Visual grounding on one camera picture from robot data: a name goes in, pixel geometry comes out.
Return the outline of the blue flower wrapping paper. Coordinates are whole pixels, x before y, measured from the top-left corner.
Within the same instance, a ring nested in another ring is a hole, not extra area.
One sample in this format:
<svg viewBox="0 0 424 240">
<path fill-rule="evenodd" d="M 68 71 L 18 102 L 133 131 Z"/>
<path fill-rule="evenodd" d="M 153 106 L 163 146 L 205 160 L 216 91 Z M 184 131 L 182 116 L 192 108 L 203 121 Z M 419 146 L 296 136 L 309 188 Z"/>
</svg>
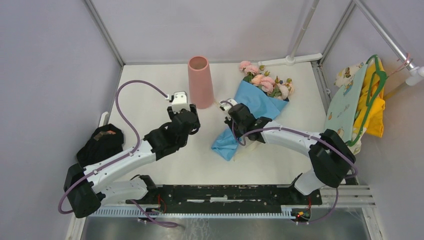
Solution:
<svg viewBox="0 0 424 240">
<path fill-rule="evenodd" d="M 269 97 L 258 87 L 243 80 L 240 82 L 233 99 L 237 103 L 245 104 L 256 118 L 267 117 L 271 119 L 278 117 L 283 108 L 290 102 L 288 98 L 281 100 Z M 232 130 L 227 128 L 215 139 L 211 150 L 226 161 L 230 161 L 235 155 L 238 145 Z"/>
</svg>

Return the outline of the pink artificial flower bunch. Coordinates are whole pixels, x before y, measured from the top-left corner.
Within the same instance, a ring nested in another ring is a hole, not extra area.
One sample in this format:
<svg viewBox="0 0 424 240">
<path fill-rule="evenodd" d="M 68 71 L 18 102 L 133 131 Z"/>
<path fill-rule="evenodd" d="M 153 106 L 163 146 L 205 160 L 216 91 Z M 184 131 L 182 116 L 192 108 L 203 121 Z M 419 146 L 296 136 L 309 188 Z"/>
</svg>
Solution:
<svg viewBox="0 0 424 240">
<path fill-rule="evenodd" d="M 268 97 L 286 101 L 295 91 L 291 78 L 282 80 L 278 76 L 271 77 L 271 72 L 264 65 L 255 65 L 244 60 L 239 63 L 238 68 L 244 74 L 243 82 L 256 87 Z"/>
</svg>

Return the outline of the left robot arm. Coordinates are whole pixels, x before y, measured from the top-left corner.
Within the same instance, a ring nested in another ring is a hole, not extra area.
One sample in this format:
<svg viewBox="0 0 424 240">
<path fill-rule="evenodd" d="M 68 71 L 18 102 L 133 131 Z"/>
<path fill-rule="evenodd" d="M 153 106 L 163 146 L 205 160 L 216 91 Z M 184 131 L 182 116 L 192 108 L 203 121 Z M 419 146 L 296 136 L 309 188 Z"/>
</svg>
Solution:
<svg viewBox="0 0 424 240">
<path fill-rule="evenodd" d="M 110 203 L 126 200 L 153 203 L 157 190 L 148 175 L 127 181 L 118 179 L 132 170 L 176 153 L 187 145 L 190 135 L 199 131 L 201 124 L 195 104 L 187 103 L 178 111 L 169 106 L 167 111 L 170 121 L 151 130 L 143 138 L 137 134 L 134 146 L 93 164 L 71 165 L 63 186 L 64 196 L 58 204 L 59 212 L 82 219 Z"/>
</svg>

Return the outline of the pink cylindrical vase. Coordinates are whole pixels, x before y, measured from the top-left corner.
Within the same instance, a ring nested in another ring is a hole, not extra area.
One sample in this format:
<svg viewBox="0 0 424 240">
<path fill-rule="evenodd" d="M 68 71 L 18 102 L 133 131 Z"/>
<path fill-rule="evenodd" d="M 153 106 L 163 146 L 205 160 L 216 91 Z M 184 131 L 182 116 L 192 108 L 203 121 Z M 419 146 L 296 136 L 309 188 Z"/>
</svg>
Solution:
<svg viewBox="0 0 424 240">
<path fill-rule="evenodd" d="M 215 101 L 210 64 L 204 56 L 194 56 L 187 64 L 190 101 L 198 109 L 207 109 Z"/>
</svg>

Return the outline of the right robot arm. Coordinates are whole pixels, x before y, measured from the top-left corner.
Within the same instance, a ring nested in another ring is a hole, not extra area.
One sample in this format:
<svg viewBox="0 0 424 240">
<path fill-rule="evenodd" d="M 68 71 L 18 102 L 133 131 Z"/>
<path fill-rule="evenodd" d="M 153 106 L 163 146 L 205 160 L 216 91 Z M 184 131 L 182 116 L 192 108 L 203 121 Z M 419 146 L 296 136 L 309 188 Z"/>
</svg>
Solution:
<svg viewBox="0 0 424 240">
<path fill-rule="evenodd" d="M 309 158 L 311 170 L 296 177 L 288 191 L 295 204 L 302 204 L 322 187 L 338 188 L 343 180 L 357 173 L 354 154 L 332 129 L 310 132 L 284 127 L 269 117 L 255 117 L 245 104 L 233 99 L 221 101 L 220 109 L 226 113 L 224 122 L 240 145 L 247 140 L 273 144 Z"/>
</svg>

